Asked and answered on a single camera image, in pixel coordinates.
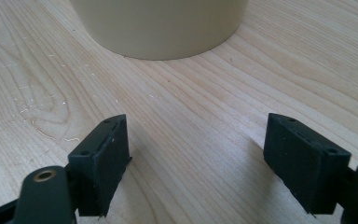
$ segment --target wood grain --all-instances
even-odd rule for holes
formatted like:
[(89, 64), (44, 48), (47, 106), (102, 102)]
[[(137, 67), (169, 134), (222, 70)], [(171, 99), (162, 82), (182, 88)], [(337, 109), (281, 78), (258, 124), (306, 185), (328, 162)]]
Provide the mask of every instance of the wood grain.
[(0, 205), (125, 113), (133, 161), (108, 216), (79, 223), (338, 223), (264, 163), (270, 112), (358, 165), (358, 1), (253, 0), (221, 46), (151, 62), (100, 47), (68, 1), (0, 0)]

